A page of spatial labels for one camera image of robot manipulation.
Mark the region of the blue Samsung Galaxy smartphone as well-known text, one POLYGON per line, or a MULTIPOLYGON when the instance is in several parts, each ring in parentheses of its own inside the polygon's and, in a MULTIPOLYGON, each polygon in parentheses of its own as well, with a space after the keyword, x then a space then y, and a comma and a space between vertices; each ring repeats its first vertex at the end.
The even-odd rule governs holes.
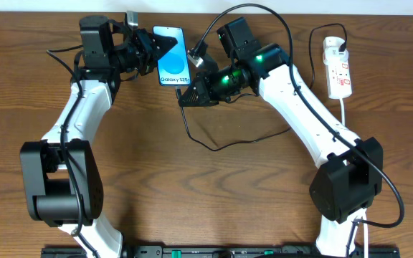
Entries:
POLYGON ((188 86, 191 75, 187 58, 184 30, 181 27, 154 26, 159 36, 173 37, 177 44, 158 61, 159 84, 165 87, 188 86))

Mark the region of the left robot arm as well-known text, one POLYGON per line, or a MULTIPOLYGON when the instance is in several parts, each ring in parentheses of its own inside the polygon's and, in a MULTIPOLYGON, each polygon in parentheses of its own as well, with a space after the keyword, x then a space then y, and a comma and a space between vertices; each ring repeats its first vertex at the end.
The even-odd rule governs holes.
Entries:
POLYGON ((67 104, 42 139, 24 143, 19 152, 27 210, 80 245, 72 257, 131 257, 125 237, 103 213, 103 183, 91 145, 121 75, 134 80, 151 73, 177 40, 139 28, 132 11, 122 22, 86 16, 79 27, 82 42, 67 69, 67 104))

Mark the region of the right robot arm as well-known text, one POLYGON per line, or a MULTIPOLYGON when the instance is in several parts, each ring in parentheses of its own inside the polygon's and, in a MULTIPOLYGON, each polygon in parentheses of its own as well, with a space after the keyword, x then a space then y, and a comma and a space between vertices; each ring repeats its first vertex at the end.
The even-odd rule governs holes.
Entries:
POLYGON ((322 215, 315 241, 323 256, 353 254, 356 228, 382 188, 383 148, 362 140, 338 121, 300 77, 292 57, 278 44, 261 46, 242 17, 217 30, 231 65, 219 69, 200 41, 187 57, 200 72, 179 97, 179 105, 231 102, 246 87, 275 108, 294 130, 318 169, 310 197, 322 215))

